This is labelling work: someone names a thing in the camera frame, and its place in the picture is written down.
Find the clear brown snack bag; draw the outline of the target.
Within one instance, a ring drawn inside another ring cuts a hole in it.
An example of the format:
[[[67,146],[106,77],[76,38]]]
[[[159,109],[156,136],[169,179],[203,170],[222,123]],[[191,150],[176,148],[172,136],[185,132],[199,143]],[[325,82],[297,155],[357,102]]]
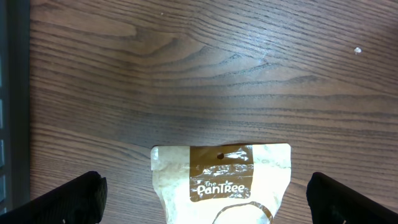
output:
[[[167,223],[263,223],[274,218],[291,180],[291,146],[156,146],[152,184]]]

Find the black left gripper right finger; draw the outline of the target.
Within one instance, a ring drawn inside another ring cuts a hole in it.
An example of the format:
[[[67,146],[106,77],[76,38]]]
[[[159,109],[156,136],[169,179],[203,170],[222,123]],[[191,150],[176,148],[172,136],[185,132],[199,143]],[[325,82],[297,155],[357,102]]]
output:
[[[397,214],[331,177],[315,172],[307,185],[313,224],[397,224]]]

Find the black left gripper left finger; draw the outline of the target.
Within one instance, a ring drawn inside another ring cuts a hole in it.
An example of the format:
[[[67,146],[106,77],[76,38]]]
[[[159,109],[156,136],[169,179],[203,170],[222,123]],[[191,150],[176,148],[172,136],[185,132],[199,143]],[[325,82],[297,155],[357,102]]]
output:
[[[1,215],[1,224],[97,224],[107,193],[106,178],[89,171]]]

